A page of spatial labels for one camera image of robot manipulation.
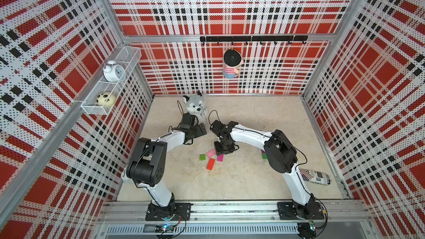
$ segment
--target doll hat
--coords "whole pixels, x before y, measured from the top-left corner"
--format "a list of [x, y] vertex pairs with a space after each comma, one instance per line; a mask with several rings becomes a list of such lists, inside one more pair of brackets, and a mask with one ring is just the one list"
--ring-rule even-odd
[[227, 50], [223, 56], [224, 62], [227, 66], [237, 66], [240, 64], [242, 57], [236, 50]]

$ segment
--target beige floor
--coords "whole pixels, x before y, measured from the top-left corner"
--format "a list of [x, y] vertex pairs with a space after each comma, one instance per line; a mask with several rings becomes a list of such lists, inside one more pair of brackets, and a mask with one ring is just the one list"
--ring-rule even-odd
[[[177, 108], [180, 97], [156, 97], [143, 128], [142, 137], [154, 138], [167, 133], [168, 126], [176, 127], [181, 120]], [[206, 97], [211, 111], [218, 111], [222, 123], [236, 121], [246, 127], [285, 133], [291, 143], [308, 158], [302, 168], [321, 171], [331, 176], [331, 185], [306, 183], [319, 199], [341, 199], [326, 158], [298, 97]], [[291, 193], [281, 174], [274, 171], [261, 157], [258, 148], [239, 143], [240, 149], [215, 161], [212, 171], [206, 170], [208, 159], [199, 154], [214, 148], [216, 136], [207, 128], [207, 135], [194, 139], [193, 145], [178, 146], [167, 153], [163, 180], [176, 199], [290, 199]], [[299, 163], [304, 162], [301, 153]], [[134, 184], [123, 184], [118, 201], [144, 201], [150, 196]]]

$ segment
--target panda ball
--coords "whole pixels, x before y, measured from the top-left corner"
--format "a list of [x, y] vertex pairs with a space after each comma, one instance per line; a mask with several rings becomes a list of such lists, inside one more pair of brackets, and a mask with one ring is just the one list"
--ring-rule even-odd
[[116, 97], [114, 94], [110, 92], [103, 92], [96, 96], [96, 103], [99, 106], [111, 107], [114, 105], [115, 102], [116, 102]]

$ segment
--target striped shirt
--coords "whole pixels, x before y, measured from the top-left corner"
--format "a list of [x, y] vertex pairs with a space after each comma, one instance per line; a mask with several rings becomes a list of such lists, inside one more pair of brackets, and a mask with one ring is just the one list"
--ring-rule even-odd
[[227, 74], [235, 74], [235, 68], [227, 66], [226, 63], [223, 63], [223, 71]]

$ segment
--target magenta block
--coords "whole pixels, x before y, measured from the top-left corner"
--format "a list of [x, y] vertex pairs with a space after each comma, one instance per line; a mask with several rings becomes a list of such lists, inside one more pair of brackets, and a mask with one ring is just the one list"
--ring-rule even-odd
[[215, 148], [213, 148], [212, 150], [210, 150], [210, 151], [207, 152], [208, 158], [211, 158], [214, 155], [215, 155]]

